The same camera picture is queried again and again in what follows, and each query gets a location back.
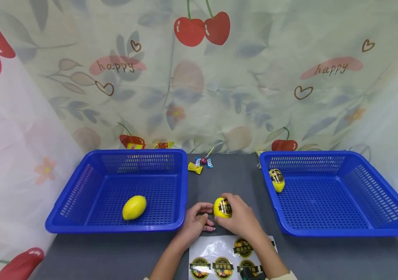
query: hand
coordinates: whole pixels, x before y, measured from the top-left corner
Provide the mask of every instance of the hand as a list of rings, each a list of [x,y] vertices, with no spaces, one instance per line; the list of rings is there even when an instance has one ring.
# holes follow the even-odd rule
[[[264,234],[252,208],[247,206],[239,195],[222,194],[221,196],[226,198],[231,206],[231,218],[215,216],[216,223],[247,241],[249,241],[248,238],[259,236],[260,233]]]
[[[196,203],[186,212],[183,226],[174,238],[184,247],[184,250],[196,241],[202,231],[212,232],[215,230],[214,223],[208,219],[208,213],[213,213],[213,204],[207,202]]]

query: blue plastic basket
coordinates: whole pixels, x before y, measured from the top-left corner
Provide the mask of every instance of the blue plastic basket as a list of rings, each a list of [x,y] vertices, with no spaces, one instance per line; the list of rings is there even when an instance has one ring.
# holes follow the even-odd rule
[[[95,150],[84,156],[46,219],[51,233],[128,233],[178,229],[185,218],[187,157],[183,150]],[[123,206],[146,197],[139,218]]]
[[[264,152],[261,169],[279,226],[295,236],[398,236],[398,194],[351,151]],[[275,192],[269,170],[285,187]]]

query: table surface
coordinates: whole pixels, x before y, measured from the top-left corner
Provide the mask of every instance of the table surface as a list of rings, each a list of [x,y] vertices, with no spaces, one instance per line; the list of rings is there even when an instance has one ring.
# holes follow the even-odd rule
[[[197,154],[189,154],[194,162]],[[214,154],[213,169],[189,173],[188,203],[214,200],[223,192],[239,194],[251,206],[278,252],[299,280],[398,280],[398,238],[297,238],[277,225],[261,170],[254,154]],[[217,226],[213,233],[231,234]],[[35,280],[143,279],[157,263],[174,233],[60,234]],[[188,279],[188,251],[176,280]]]

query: person's left hand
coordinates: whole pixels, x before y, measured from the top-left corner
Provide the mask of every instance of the person's left hand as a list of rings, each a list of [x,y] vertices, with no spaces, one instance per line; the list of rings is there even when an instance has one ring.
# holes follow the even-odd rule
[[[187,210],[183,226],[174,238],[185,250],[196,241],[202,231],[215,230],[214,223],[208,219],[208,213],[213,213],[213,204],[207,202],[196,203]]]

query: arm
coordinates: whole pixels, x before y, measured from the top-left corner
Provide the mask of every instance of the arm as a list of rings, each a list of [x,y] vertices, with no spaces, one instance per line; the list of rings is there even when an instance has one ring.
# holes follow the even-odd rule
[[[151,273],[150,280],[172,280],[175,272],[180,263],[180,259],[187,247],[179,242],[178,239],[173,239],[164,253],[155,265],[154,270]]]
[[[267,278],[277,278],[290,273],[264,231],[259,231],[247,241],[254,248]]]
[[[289,274],[290,271],[276,253],[252,208],[247,206],[239,195],[222,194],[222,197],[226,198],[231,206],[231,218],[225,219],[215,216],[214,220],[232,233],[246,239],[252,245],[263,266],[266,277],[275,279]]]
[[[183,253],[196,241],[202,231],[212,232],[214,223],[208,219],[207,213],[213,213],[213,204],[196,203],[185,214],[182,228],[172,239],[155,265],[150,280],[172,280]]]

